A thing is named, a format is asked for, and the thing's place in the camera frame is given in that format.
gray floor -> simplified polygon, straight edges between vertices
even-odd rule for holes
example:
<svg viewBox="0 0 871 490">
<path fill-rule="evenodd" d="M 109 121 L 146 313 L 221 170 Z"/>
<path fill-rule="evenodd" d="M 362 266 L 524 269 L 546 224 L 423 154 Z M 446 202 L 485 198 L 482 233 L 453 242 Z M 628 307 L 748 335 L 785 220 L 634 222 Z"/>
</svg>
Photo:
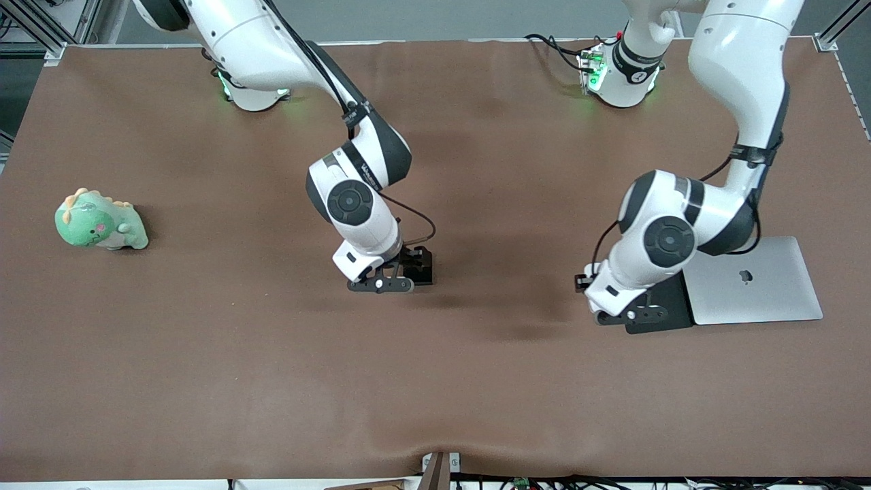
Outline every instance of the gray floor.
<svg viewBox="0 0 871 490">
<path fill-rule="evenodd" d="M 0 59 L 0 129 L 12 136 L 18 133 L 42 66 L 41 59 Z"/>
<path fill-rule="evenodd" d="M 606 36 L 623 27 L 627 15 L 618 0 L 275 1 L 303 37 L 319 42 L 522 37 L 531 32 L 556 37 Z M 821 30 L 849 3 L 806 0 L 793 34 Z M 695 32 L 698 17 L 681 15 L 687 36 Z M 191 42 L 149 27 L 129 0 L 104 1 L 97 33 L 101 41 L 114 44 Z M 838 45 L 859 107 L 871 114 L 871 13 L 851 26 Z M 17 132 L 39 70 L 38 61 L 0 60 L 0 129 Z"/>
</svg>

brown tablecloth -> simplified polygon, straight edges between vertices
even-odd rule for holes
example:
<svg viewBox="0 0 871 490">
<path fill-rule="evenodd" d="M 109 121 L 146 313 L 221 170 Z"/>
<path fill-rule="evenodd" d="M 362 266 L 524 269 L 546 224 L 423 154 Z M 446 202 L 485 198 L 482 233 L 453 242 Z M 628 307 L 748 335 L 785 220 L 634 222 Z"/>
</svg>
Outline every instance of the brown tablecloth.
<svg viewBox="0 0 871 490">
<path fill-rule="evenodd" d="M 70 48 L 0 179 L 0 480 L 386 476 L 434 449 L 466 472 L 871 474 L 871 152 L 833 55 L 788 44 L 761 206 L 826 318 L 630 337 L 572 276 L 633 179 L 731 148 L 688 42 L 628 110 L 542 44 L 327 50 L 414 152 L 388 193 L 438 223 L 438 284 L 346 290 L 304 191 L 344 141 L 326 95 L 245 113 L 196 50 Z M 148 249 L 63 243 L 78 187 L 135 204 Z"/>
</svg>

silver laptop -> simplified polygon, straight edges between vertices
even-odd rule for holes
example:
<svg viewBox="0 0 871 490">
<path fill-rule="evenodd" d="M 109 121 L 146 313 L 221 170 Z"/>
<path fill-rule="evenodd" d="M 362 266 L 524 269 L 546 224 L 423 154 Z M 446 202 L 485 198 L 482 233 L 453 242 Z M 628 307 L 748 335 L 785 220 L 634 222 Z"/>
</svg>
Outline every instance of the silver laptop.
<svg viewBox="0 0 871 490">
<path fill-rule="evenodd" d="M 686 294 L 699 325 L 822 318 L 820 302 L 793 236 L 763 237 L 744 255 L 696 252 L 684 267 Z"/>
</svg>

green plush dinosaur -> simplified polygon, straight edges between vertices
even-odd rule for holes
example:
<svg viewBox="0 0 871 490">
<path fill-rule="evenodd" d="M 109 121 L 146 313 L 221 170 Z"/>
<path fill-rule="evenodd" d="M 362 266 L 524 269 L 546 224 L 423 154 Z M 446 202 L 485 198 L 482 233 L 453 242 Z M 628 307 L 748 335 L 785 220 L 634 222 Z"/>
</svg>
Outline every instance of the green plush dinosaur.
<svg viewBox="0 0 871 490">
<path fill-rule="evenodd" d="M 82 187 L 55 213 L 61 238 L 76 247 L 145 248 L 148 236 L 142 218 L 129 202 L 113 201 Z"/>
</svg>

white robotic arm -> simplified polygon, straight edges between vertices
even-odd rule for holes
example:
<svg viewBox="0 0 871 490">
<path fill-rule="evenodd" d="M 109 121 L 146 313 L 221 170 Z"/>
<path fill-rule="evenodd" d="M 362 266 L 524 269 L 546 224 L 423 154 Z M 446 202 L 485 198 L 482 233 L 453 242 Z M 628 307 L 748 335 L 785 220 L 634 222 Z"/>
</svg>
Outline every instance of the white robotic arm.
<svg viewBox="0 0 871 490">
<path fill-rule="evenodd" d="M 632 300 L 677 274 L 696 250 L 742 247 L 768 168 L 782 141 L 789 88 L 783 49 L 803 0 L 711 0 L 690 49 L 693 75 L 738 122 L 723 187 L 656 170 L 639 177 L 618 215 L 623 236 L 587 266 L 592 311 L 618 316 Z"/>
<path fill-rule="evenodd" d="M 623 0 L 629 22 L 623 36 L 594 48 L 593 73 L 584 77 L 586 89 L 615 107 L 637 105 L 653 90 L 665 50 L 677 31 L 672 10 L 698 12 L 705 0 Z"/>
<path fill-rule="evenodd" d="M 195 36 L 242 109 L 267 109 L 288 89 L 303 86 L 329 93 L 345 112 L 348 141 L 308 169 L 306 191 L 345 239 L 333 261 L 350 282 L 359 282 L 401 253 L 402 234 L 379 191 L 408 173 L 408 145 L 320 46 L 300 38 L 271 0 L 133 2 L 152 27 Z"/>
</svg>

